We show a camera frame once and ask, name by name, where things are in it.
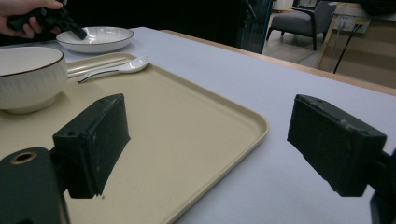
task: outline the white spoon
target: white spoon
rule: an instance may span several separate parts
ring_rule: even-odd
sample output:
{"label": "white spoon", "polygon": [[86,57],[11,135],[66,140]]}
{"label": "white spoon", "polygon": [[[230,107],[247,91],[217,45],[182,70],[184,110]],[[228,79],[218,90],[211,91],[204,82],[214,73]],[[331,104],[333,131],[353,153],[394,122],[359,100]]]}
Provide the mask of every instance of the white spoon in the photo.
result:
{"label": "white spoon", "polygon": [[97,70],[91,71],[89,73],[86,73],[85,75],[79,77],[77,82],[81,83],[89,77],[93,77],[93,76],[103,74],[106,72],[121,72],[121,73],[138,72],[138,71],[141,71],[143,68],[145,68],[148,64],[149,64],[148,56],[138,57],[138,58],[131,60],[128,63],[122,64],[119,66],[97,69]]}

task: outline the white table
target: white table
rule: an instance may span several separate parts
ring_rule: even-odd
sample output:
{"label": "white table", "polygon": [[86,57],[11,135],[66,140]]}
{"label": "white table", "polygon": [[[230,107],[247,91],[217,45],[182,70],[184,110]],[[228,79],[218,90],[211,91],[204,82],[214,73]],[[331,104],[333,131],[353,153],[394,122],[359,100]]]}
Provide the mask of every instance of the white table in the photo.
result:
{"label": "white table", "polygon": [[[270,132],[240,164],[189,209],[177,223],[371,223],[368,187],[361,198],[342,198],[286,139],[296,94],[340,107],[388,136],[396,148],[396,97],[315,76],[284,64],[216,48],[148,28],[134,28],[122,52],[151,62],[246,106],[265,117]],[[95,55],[61,49],[66,61]]]}

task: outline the white plate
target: white plate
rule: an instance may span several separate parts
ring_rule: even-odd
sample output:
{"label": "white plate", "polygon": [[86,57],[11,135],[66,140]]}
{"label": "white plate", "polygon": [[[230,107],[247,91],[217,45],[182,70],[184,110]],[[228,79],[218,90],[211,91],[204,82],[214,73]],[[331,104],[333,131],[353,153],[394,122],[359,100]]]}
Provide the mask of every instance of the white plate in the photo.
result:
{"label": "white plate", "polygon": [[66,31],[56,36],[64,48],[82,53],[102,53],[121,49],[131,43],[134,32],[118,27],[85,27],[87,37],[81,40],[73,32]]}

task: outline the white bowl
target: white bowl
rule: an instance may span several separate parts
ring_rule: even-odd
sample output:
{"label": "white bowl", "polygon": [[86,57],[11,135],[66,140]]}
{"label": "white bowl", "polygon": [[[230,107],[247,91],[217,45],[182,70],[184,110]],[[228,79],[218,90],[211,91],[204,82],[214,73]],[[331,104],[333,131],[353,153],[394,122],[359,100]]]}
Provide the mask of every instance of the white bowl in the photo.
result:
{"label": "white bowl", "polygon": [[0,49],[0,109],[24,114],[52,104],[67,81],[67,64],[58,49]]}
{"label": "white bowl", "polygon": [[121,49],[131,43],[134,32],[118,27],[85,27],[87,37],[81,40],[73,32],[66,31],[56,36],[64,48],[81,53],[103,53]]}

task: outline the floor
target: floor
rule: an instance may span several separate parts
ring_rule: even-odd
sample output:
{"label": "floor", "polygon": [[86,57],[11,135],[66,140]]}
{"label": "floor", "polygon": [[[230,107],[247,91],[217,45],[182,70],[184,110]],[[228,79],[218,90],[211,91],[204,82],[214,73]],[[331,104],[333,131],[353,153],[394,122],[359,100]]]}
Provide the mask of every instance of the floor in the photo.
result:
{"label": "floor", "polygon": [[312,38],[302,35],[273,31],[268,41],[265,41],[263,55],[297,63],[308,67],[315,67],[323,44],[323,35],[317,36],[317,50],[313,50]]}

